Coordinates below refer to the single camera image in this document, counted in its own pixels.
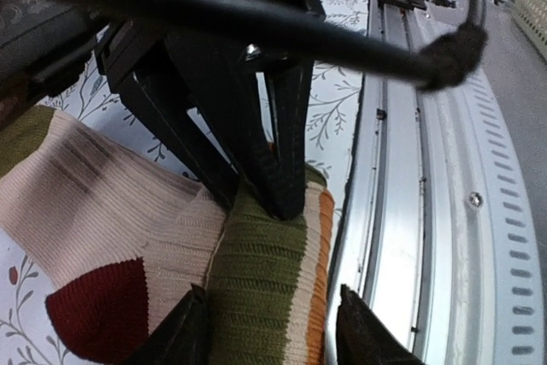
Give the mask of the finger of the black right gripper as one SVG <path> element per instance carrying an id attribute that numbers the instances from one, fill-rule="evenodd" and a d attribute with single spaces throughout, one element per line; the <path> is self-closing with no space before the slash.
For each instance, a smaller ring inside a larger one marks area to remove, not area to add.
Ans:
<path id="1" fill-rule="evenodd" d="M 314 60 L 267 40 L 171 32 L 164 40 L 189 99 L 272 216 L 291 220 L 305 196 L 305 123 Z"/>

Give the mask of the striped beige knitted sock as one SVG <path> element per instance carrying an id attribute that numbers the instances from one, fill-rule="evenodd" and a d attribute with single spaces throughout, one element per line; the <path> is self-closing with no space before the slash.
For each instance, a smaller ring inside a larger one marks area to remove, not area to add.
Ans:
<path id="1" fill-rule="evenodd" d="M 334 201 L 314 170 L 303 212 L 268 215 L 245 183 L 225 211 L 64 112 L 1 132 L 1 234 L 48 276 L 46 314 L 81 362 L 138 351 L 191 285 L 204 289 L 206 364 L 320 364 Z"/>

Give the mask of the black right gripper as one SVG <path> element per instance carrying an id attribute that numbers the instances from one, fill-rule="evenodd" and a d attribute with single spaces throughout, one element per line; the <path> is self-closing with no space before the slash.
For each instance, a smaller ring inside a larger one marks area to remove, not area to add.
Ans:
<path id="1" fill-rule="evenodd" d="M 190 28 L 328 60 L 330 26 L 267 0 L 51 0 L 109 20 Z M 144 31 L 109 35 L 109 88 L 148 131 L 183 162 L 225 209 L 238 176 L 188 114 L 195 104 L 162 41 Z"/>

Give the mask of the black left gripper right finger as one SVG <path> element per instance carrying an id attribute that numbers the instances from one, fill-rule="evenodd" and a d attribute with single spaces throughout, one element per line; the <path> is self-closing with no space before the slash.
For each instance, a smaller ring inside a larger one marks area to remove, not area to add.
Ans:
<path id="1" fill-rule="evenodd" d="M 344 365 L 422 365 L 347 285 L 340 288 L 336 322 L 337 362 Z"/>

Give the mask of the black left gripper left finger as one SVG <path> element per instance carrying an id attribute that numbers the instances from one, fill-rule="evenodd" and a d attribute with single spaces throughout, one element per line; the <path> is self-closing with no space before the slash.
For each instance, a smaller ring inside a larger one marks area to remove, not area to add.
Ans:
<path id="1" fill-rule="evenodd" d="M 202 287 L 191 285 L 138 351 L 139 364 L 206 364 L 208 311 Z"/>

